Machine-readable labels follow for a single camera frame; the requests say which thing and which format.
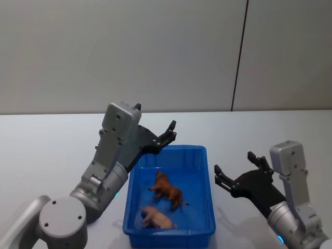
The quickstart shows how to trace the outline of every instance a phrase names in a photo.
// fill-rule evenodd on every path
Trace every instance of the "gray wall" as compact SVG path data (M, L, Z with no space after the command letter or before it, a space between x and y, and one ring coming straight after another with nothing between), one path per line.
M246 0L2 0L0 113L231 110ZM331 108L332 2L249 0L234 110Z

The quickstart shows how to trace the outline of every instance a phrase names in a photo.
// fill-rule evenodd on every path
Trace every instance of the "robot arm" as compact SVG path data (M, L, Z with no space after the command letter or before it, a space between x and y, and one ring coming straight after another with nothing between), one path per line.
M233 181L216 165L216 184L227 185L226 190L235 198L250 199L288 248L323 248L323 243L328 243L328 237L323 233L321 220L310 204L303 146L287 141L273 146L270 155L274 171L284 182L286 197L273 186L273 170L265 157L256 158L251 152L248 159L258 170L246 172Z
M80 183L68 197L34 200L0 237L0 249L31 249L38 239L49 249L84 248L87 224L102 215L139 158L145 153L157 154L175 140L175 121L157 137L138 125L140 110L140 104L109 105L96 153Z

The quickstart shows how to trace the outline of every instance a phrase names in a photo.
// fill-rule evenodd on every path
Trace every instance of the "blue bin rim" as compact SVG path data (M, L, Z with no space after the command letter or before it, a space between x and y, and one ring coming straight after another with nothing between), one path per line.
M202 145L168 145L162 150L172 150L172 149L201 149L203 152L203 164L208 166L208 157L206 154L206 148ZM130 172L131 176L129 179L129 185L128 185L128 193L127 193L127 201L126 201L126 209L124 212L124 219L123 219L123 225L122 229L124 234L129 235L129 236L175 236L175 237L182 237L182 236L211 236L215 233L216 231L216 224L215 224L215 218L214 218L214 210L213 210L213 203L212 201L209 203L209 209L212 210L212 224L211 228L207 228L204 230L192 230L192 229L146 229L146 230L137 230L137 229L129 229L127 227L128 224L128 219L129 216L126 215L127 210L129 210L130 205L131 205L131 199L128 198L128 196L132 195L132 185L134 181L134 175L135 175L135 167L134 169ZM205 178L207 177L209 180L209 169L207 168L204 170L204 175ZM207 190L207 197L212 200L211 196L211 187L210 187L210 182L208 182L208 185L205 187L205 190Z

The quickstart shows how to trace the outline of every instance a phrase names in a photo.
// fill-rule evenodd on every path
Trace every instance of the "plastic animal figurine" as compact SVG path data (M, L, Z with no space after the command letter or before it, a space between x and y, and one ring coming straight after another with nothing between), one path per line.
M153 207L152 204L141 208L141 211L146 214L146 217L141 221L141 223L144 224L144 228L151 225L160 229L176 228L176 225L174 225L164 214L160 213L158 209Z
M166 200L170 200L173 202L171 209L175 210L178 205L189 205L188 203L184 203L182 200L182 191L178 188L174 187L168 181L168 177L166 174L158 171L156 173L155 184L148 188L149 191L156 190L157 194L154 196L155 199L161 198L164 195Z

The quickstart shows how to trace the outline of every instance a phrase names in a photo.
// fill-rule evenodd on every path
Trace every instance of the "blue plastic bin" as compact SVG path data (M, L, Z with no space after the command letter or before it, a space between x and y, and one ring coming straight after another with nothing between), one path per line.
M182 190L183 202L171 211L171 202L154 200L148 191L155 173L166 173L169 181ZM143 228L141 208L153 204L177 225L176 229ZM202 248L208 247L216 229L212 206L206 149L193 145L169 145L160 154L141 157L130 173L123 232L132 247Z

